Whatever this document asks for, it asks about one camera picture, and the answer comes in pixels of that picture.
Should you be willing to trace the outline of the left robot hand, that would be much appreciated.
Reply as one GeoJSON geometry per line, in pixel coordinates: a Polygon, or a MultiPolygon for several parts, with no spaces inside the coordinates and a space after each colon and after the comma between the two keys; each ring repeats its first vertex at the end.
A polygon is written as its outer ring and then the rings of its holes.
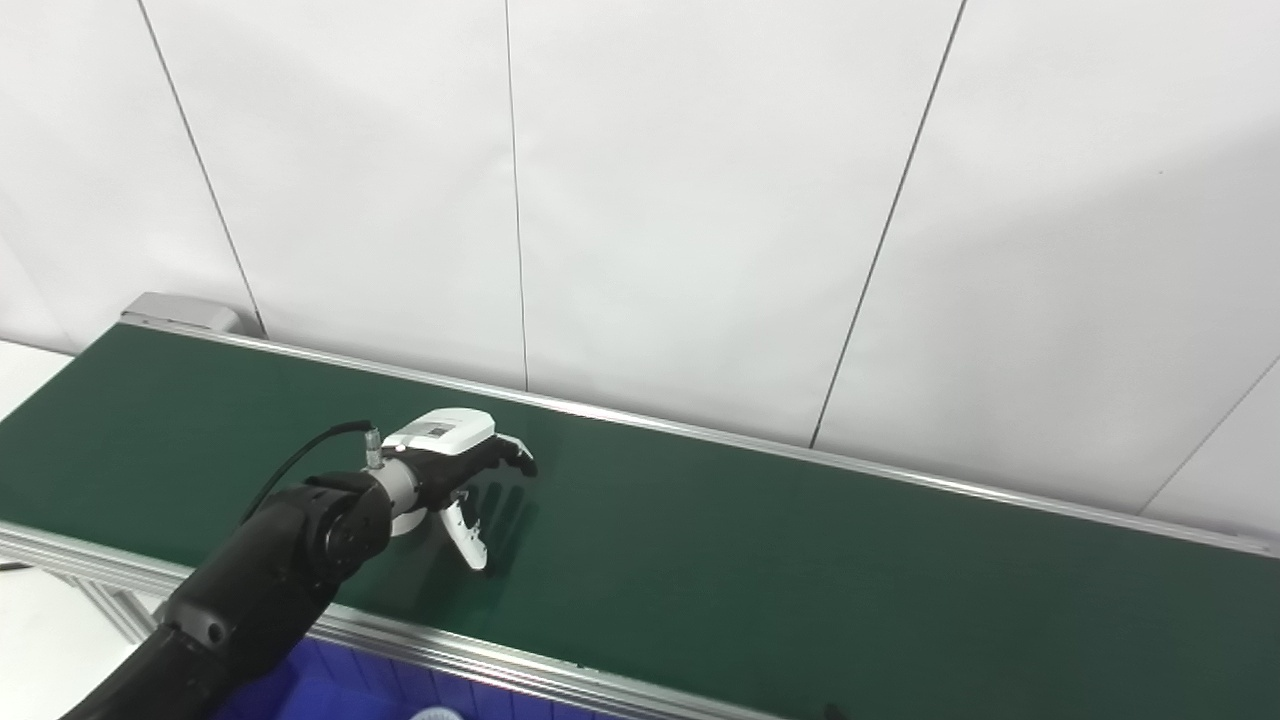
{"type": "Polygon", "coordinates": [[[466,519],[465,487],[500,465],[524,477],[538,474],[525,442],[499,433],[490,413],[471,407],[431,410],[379,439],[366,459],[367,471],[390,500],[390,534],[404,536],[435,514],[474,571],[486,570],[489,552],[480,521],[466,519]]]}

